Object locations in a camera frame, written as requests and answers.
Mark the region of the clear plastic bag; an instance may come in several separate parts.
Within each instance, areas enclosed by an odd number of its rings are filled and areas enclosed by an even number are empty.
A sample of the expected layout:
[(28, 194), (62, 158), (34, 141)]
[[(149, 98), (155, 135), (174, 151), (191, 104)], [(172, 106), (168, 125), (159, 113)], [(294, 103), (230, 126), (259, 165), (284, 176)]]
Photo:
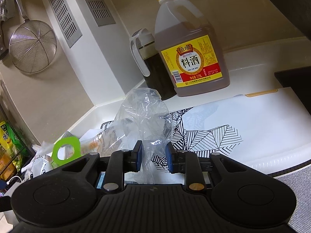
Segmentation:
[(142, 163), (138, 173), (130, 177), (140, 184), (155, 184), (151, 168), (154, 155), (164, 156), (165, 146), (173, 135), (173, 120), (158, 91), (151, 88), (131, 90), (114, 119), (103, 131), (100, 156), (110, 156), (121, 149), (132, 150), (142, 141)]

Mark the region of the green plastic ring tag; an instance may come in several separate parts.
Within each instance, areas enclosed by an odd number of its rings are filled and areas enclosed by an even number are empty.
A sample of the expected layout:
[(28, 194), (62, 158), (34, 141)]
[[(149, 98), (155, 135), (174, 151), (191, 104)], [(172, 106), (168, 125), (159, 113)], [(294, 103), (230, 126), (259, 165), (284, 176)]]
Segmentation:
[[(69, 149), (69, 154), (67, 156), (64, 155), (63, 159), (59, 158), (60, 149), (63, 149), (64, 153), (66, 153), (66, 149)], [(80, 141), (74, 136), (61, 138), (53, 147), (52, 160), (58, 166), (65, 165), (79, 157), (81, 157)]]

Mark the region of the white cartoon printed wrapper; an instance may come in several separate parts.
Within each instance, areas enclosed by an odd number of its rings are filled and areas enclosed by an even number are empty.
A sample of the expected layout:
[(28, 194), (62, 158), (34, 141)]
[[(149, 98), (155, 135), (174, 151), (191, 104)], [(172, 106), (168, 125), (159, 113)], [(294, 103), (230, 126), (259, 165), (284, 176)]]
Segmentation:
[(49, 155), (38, 155), (35, 156), (28, 165), (22, 168), (22, 173), (25, 174), (24, 180), (27, 181), (41, 176), (57, 167), (58, 165)]

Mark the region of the white patterned cutting board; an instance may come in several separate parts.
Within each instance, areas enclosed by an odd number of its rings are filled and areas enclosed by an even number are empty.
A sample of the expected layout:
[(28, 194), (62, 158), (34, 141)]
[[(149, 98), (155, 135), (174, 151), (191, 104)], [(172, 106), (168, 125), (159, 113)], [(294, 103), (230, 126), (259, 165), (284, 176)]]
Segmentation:
[[(265, 174), (310, 164), (310, 113), (290, 88), (169, 113), (176, 150), (203, 158), (221, 153)], [(152, 161), (165, 169), (163, 156)]]

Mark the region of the cooking wine jug yellow cap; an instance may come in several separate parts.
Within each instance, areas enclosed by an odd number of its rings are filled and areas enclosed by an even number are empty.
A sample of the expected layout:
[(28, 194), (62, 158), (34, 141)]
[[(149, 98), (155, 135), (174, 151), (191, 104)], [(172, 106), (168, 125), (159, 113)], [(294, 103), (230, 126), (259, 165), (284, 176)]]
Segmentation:
[(229, 86), (229, 72), (213, 26), (189, 0), (158, 0), (155, 48), (178, 96)]

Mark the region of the dark soy sauce bottle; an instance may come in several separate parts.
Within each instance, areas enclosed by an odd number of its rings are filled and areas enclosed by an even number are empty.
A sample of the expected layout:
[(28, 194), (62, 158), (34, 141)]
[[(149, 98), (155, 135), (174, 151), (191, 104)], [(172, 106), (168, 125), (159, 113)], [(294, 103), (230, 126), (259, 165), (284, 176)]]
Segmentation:
[(136, 31), (130, 37), (130, 50), (146, 85), (157, 90), (162, 100), (174, 97), (176, 92), (171, 78), (155, 48), (155, 39), (146, 28)]

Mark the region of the grey textured mat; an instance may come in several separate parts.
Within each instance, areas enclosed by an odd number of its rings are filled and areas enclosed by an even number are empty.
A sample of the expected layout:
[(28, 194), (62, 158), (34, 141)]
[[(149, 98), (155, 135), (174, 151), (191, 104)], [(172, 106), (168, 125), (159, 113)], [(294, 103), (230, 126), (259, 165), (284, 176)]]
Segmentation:
[(295, 193), (296, 209), (288, 225), (296, 232), (311, 232), (311, 170), (310, 165), (276, 178)]

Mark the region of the black stove top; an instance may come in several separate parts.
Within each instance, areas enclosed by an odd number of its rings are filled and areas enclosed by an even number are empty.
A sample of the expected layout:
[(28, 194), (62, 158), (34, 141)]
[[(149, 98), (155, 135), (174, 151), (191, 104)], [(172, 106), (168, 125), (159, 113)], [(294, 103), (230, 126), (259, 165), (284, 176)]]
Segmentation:
[(283, 70), (275, 72), (274, 75), (284, 88), (292, 88), (311, 114), (311, 67)]

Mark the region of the metal mesh strainer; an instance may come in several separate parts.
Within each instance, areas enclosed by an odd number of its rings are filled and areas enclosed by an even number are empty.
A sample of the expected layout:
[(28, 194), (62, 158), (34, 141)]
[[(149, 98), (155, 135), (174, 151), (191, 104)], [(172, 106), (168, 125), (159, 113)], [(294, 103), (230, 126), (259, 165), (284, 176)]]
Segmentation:
[(9, 54), (14, 66), (25, 74), (45, 70), (54, 60), (57, 38), (54, 30), (39, 20), (30, 20), (24, 11), (22, 0), (15, 0), (24, 19), (9, 42)]

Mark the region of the grey vent grille right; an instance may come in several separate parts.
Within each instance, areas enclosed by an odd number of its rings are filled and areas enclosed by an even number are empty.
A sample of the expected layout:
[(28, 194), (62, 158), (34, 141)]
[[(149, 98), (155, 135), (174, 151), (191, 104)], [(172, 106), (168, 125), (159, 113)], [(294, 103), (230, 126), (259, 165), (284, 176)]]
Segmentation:
[(104, 0), (85, 0), (98, 26), (115, 24), (115, 20)]

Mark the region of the grey vent grille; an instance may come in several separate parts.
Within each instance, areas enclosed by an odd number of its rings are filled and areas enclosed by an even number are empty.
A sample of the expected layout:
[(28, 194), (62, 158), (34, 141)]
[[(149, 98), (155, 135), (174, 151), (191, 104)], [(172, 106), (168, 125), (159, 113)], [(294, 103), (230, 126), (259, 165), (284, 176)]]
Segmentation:
[(98, 26), (115, 24), (115, 20), (104, 0), (85, 0)]
[(49, 3), (65, 41), (71, 48), (82, 36), (71, 9), (66, 0), (49, 0)]

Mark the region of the grey vent grille left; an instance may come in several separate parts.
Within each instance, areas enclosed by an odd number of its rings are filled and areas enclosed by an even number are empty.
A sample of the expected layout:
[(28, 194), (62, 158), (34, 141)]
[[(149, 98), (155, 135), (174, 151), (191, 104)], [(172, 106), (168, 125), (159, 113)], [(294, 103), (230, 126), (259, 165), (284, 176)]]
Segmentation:
[(66, 0), (49, 0), (49, 3), (65, 41), (71, 48), (82, 36), (71, 9)]

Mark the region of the black range hood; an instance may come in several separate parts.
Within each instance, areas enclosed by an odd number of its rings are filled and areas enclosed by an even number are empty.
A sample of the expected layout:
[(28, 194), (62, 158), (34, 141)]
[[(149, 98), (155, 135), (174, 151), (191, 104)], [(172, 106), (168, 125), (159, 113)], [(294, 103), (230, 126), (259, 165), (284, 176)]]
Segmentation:
[(310, 0), (270, 0), (310, 40)]

